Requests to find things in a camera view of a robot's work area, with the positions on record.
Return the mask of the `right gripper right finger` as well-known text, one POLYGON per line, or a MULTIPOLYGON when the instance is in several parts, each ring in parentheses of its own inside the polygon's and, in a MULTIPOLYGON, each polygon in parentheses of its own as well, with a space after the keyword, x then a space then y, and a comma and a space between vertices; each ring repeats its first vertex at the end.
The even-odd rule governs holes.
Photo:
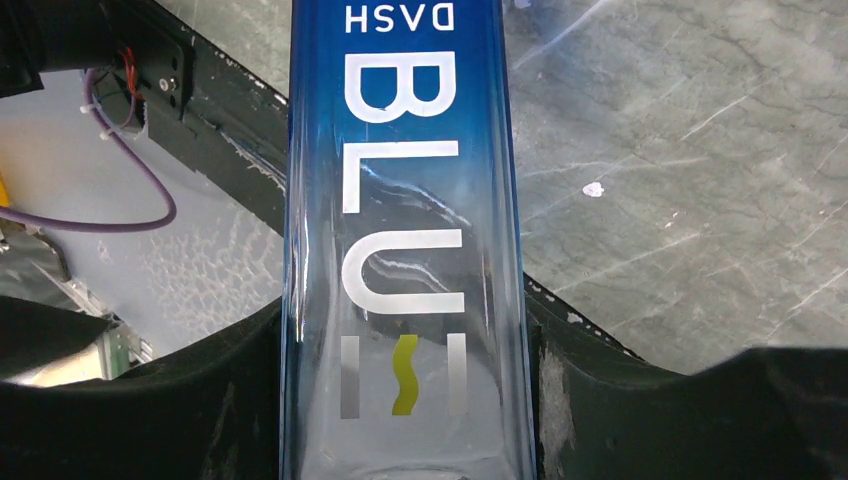
POLYGON ((693 375, 652 365, 526 282, 543 479, 843 479, 847 353, 757 347, 693 375))

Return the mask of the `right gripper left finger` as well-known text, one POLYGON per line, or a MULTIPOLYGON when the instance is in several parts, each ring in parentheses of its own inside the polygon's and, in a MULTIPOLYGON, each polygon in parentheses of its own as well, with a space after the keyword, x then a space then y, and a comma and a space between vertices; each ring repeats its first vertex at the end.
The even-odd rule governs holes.
POLYGON ((1 386, 5 479, 275 479, 281 303, 113 380, 1 386))

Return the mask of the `clear blue labelled bottle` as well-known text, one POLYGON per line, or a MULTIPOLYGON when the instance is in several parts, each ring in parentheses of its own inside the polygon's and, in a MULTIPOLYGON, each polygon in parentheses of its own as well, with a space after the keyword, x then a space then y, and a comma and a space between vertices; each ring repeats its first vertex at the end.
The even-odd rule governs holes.
POLYGON ((498 1, 296 1, 284 479, 533 479, 498 1))

